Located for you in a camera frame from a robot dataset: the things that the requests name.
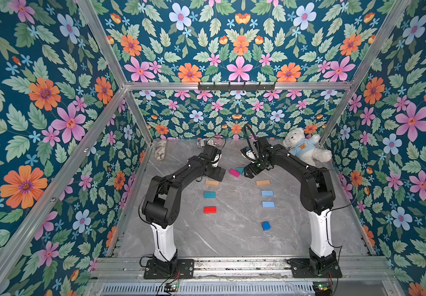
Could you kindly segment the natural wood block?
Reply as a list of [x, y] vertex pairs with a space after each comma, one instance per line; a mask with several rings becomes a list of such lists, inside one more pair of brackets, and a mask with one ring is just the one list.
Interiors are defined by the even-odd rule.
[[258, 181], [256, 181], [256, 185], [257, 186], [269, 186], [269, 185], [271, 185], [271, 181], [270, 180], [258, 180]]
[[214, 180], [206, 180], [205, 184], [208, 185], [208, 186], [219, 186], [220, 182], [214, 181]]

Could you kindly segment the magenta rectangular block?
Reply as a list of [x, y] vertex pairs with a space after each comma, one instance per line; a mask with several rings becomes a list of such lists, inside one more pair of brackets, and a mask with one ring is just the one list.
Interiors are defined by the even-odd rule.
[[231, 174], [231, 175], [233, 175], [234, 177], [236, 177], [236, 178], [238, 178], [241, 174], [240, 174], [240, 172], [239, 171], [237, 171], [237, 170], [235, 170], [235, 169], [230, 169], [229, 170], [229, 173]]

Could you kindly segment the teal rectangular block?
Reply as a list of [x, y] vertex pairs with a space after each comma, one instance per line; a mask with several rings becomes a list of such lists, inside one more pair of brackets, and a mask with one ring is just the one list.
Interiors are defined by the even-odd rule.
[[205, 199], [214, 199], [214, 198], [216, 198], [216, 192], [205, 192], [204, 198]]

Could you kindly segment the light blue rectangular block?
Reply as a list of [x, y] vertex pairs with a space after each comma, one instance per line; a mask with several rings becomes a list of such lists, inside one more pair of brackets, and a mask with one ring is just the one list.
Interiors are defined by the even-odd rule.
[[263, 197], [273, 197], [274, 196], [274, 192], [272, 190], [262, 190], [261, 191], [261, 195]]

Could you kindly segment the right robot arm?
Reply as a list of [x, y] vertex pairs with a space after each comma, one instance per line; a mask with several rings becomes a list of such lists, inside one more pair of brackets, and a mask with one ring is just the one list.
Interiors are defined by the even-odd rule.
[[310, 256], [317, 259], [336, 258], [331, 241], [327, 216], [336, 199], [330, 171], [316, 164], [325, 164], [332, 152], [317, 148], [319, 135], [306, 137], [303, 128], [288, 132], [281, 144], [271, 145], [265, 137], [257, 138], [241, 154], [251, 163], [244, 168], [247, 178], [254, 178], [264, 170], [280, 167], [300, 182], [300, 202], [309, 212], [312, 242]]

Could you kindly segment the red rectangular block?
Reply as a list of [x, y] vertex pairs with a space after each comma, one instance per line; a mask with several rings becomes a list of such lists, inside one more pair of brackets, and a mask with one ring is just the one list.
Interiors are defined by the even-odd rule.
[[204, 207], [205, 214], [214, 214], [217, 213], [217, 208], [215, 206]]

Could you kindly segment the white teddy bear blue shirt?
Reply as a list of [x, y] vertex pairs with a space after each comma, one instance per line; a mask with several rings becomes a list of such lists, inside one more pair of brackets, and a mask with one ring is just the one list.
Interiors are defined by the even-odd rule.
[[291, 155], [298, 157], [303, 162], [315, 166], [323, 164], [332, 159], [332, 152], [327, 149], [318, 148], [320, 135], [306, 138], [303, 128], [295, 128], [288, 132], [282, 141], [282, 145]]

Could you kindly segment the dark blue small block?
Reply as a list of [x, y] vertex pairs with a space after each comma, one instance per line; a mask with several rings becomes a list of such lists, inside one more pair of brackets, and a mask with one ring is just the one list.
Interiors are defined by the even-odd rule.
[[268, 231], [268, 230], [270, 230], [270, 229], [271, 229], [271, 225], [270, 225], [270, 223], [269, 223], [269, 222], [263, 222], [263, 223], [262, 223], [262, 229], [263, 229], [264, 231]]

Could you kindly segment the map print shoe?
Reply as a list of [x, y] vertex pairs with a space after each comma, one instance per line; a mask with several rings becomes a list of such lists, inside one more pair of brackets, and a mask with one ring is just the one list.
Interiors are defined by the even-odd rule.
[[166, 151], [167, 151], [167, 141], [163, 139], [159, 140], [155, 146], [155, 153], [154, 153], [155, 159], [158, 161], [164, 160], [166, 157]]

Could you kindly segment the left circuit board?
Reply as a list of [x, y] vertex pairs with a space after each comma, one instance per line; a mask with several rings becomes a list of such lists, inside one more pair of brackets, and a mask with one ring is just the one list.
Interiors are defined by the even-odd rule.
[[176, 283], [168, 283], [164, 285], [164, 292], [171, 294], [178, 292], [178, 284]]

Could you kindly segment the circuit board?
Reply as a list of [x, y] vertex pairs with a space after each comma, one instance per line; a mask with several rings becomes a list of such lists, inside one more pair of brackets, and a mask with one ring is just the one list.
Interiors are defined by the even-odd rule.
[[164, 285], [164, 292], [171, 294], [178, 292], [178, 284], [176, 283], [168, 283]]
[[314, 282], [313, 290], [314, 290], [315, 296], [332, 296], [333, 295], [332, 287], [325, 283]]

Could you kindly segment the right circuit board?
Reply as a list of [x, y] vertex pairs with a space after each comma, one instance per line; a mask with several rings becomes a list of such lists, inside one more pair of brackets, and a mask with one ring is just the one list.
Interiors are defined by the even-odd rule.
[[333, 295], [332, 287], [325, 283], [314, 282], [313, 290], [314, 290], [315, 296], [332, 296]]

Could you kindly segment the metal hook rail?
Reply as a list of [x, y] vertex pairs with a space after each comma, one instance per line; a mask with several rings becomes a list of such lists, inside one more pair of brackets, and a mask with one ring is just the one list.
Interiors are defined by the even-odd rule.
[[276, 83], [248, 83], [248, 82], [211, 82], [211, 83], [198, 83], [197, 88], [199, 91], [271, 91], [276, 88]]

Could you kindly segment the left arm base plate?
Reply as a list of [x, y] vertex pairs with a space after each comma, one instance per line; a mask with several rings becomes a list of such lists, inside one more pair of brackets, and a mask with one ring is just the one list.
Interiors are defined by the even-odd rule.
[[193, 259], [176, 259], [173, 263], [164, 262], [156, 258], [149, 259], [144, 279], [191, 279], [194, 274]]

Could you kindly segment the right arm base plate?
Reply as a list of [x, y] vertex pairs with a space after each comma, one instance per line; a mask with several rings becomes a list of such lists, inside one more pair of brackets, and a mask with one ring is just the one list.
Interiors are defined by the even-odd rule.
[[336, 259], [288, 259], [294, 278], [342, 278], [342, 271]]

